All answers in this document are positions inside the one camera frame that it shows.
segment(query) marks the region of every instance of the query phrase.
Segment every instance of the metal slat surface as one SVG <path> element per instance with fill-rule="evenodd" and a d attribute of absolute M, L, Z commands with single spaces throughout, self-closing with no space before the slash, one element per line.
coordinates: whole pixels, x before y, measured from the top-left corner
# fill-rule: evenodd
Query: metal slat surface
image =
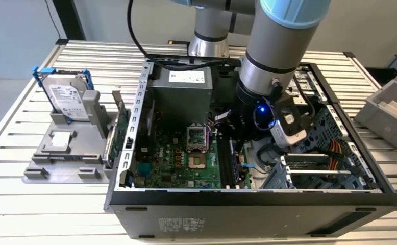
<path fill-rule="evenodd" d="M 147 45 L 145 49 L 149 53 L 186 54 L 184 45 Z M 232 57 L 244 54 L 245 48 L 232 48 Z M 129 107 L 133 104 L 143 61 L 144 56 L 133 45 L 71 41 L 55 48 L 44 65 L 68 70 L 89 68 L 96 88 L 101 91 L 101 103 L 108 110 L 115 111 L 112 90 L 121 91 Z M 344 110 L 354 116 L 364 106 L 364 99 L 378 89 L 358 61 L 340 52 L 314 51 L 306 52 L 302 61 L 317 63 Z M 0 244 L 190 244 L 190 240 L 129 240 L 115 215 L 103 210 L 107 185 L 24 184 L 20 181 L 49 126 L 49 110 L 47 97 L 32 81 L 0 123 Z M 366 128 L 357 126 L 397 190 L 397 150 Z M 193 240 L 193 244 L 246 243 L 397 245 L 397 211 L 337 239 Z"/>

